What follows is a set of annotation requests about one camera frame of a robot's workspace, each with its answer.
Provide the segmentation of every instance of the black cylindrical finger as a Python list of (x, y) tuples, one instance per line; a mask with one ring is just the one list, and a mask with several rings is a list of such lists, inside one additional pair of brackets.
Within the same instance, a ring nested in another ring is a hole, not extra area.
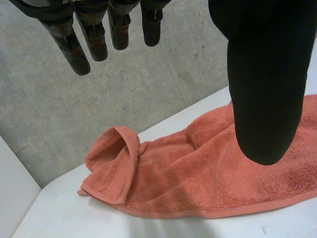
[(108, 1), (90, 0), (76, 3), (76, 17), (85, 36), (92, 58), (103, 61), (108, 57), (105, 41), (105, 29), (102, 19), (106, 13)]
[(156, 46), (160, 40), (160, 23), (163, 19), (163, 8), (170, 0), (142, 0), (142, 27), (144, 42), (147, 46)]
[(249, 159), (272, 165), (289, 148), (301, 119), (317, 3), (244, 0), (233, 7), (232, 1), (210, 0), (210, 11), (229, 39), (228, 78), (239, 146)]
[(110, 0), (108, 18), (113, 46), (116, 50), (124, 50), (129, 45), (129, 13), (139, 0)]
[(74, 72), (78, 75), (88, 74), (90, 65), (72, 27), (73, 17), (59, 22), (40, 22), (48, 29)]

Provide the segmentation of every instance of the white panel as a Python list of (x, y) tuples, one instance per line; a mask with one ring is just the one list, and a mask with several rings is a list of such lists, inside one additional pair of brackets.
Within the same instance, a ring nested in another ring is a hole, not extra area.
[(0, 237), (9, 238), (41, 191), (0, 136)]

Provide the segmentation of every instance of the orange towel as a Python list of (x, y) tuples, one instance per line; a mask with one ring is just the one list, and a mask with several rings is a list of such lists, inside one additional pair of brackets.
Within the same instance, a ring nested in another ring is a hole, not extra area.
[(317, 95), (305, 97), (295, 139), (272, 166), (241, 152), (231, 104), (153, 142), (112, 127), (86, 165), (92, 173), (78, 193), (134, 216), (217, 218), (289, 206), (317, 196)]

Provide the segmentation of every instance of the concrete floor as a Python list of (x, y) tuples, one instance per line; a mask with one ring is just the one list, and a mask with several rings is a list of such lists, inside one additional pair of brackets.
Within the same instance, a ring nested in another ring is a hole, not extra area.
[(227, 40), (211, 21), (208, 1), (173, 0), (164, 9), (158, 46), (144, 44), (140, 8), (131, 13), (130, 45), (111, 45), (77, 76), (46, 29), (0, 0), (0, 135), (38, 184), (82, 164), (108, 127), (141, 132), (225, 87)]

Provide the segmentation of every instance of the white table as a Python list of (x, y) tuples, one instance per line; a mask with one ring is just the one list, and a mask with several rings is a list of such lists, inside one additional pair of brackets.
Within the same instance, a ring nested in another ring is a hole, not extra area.
[[(317, 47), (306, 94), (317, 93)], [(195, 118), (228, 104), (228, 87), (160, 122), (139, 136), (154, 140), (184, 129)], [(62, 175), (36, 198), (14, 238), (317, 238), (317, 198), (286, 208), (221, 219), (143, 219), (77, 195), (85, 165)]]

